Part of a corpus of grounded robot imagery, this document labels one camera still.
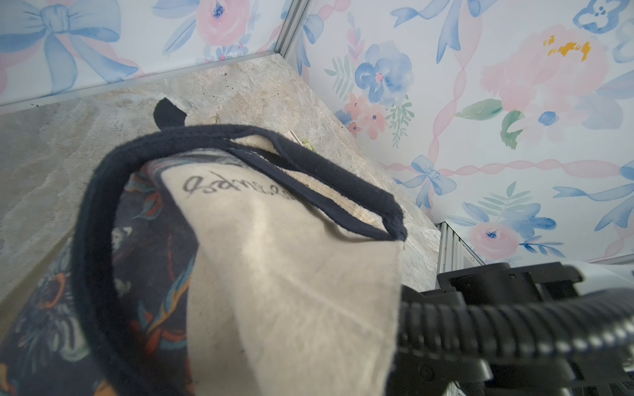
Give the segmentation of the green bamboo folding fan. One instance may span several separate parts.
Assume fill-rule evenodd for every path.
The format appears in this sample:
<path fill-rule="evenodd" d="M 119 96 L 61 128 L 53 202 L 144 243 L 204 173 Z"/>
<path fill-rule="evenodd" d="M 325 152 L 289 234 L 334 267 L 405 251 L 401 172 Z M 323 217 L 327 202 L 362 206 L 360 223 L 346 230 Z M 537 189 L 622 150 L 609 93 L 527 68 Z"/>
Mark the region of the green bamboo folding fan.
<path fill-rule="evenodd" d="M 313 148 L 312 144 L 310 143 L 309 140 L 306 139 L 301 139 L 293 130 L 289 130 L 288 132 L 288 136 L 291 140 L 293 140 L 295 143 L 303 146 L 304 148 L 315 152 L 315 149 Z"/>

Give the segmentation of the beige tote bag navy handles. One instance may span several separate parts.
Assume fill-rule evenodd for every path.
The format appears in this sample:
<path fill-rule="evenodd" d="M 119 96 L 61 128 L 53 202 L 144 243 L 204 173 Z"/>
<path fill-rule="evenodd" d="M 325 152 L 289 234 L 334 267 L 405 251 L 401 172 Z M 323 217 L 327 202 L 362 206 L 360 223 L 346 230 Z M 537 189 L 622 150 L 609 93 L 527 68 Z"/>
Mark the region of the beige tote bag navy handles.
<path fill-rule="evenodd" d="M 396 351 L 394 196 L 251 125 L 114 148 L 1 343 L 4 395 L 382 395 Z"/>

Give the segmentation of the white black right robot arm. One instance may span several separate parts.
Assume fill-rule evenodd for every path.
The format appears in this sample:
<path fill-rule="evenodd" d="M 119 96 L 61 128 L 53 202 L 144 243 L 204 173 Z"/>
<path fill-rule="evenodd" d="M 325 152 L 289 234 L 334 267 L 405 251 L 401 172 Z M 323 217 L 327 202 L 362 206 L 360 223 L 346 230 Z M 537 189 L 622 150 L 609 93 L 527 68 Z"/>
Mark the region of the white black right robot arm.
<path fill-rule="evenodd" d="M 401 290 L 388 395 L 630 395 L 633 267 L 507 263 Z"/>

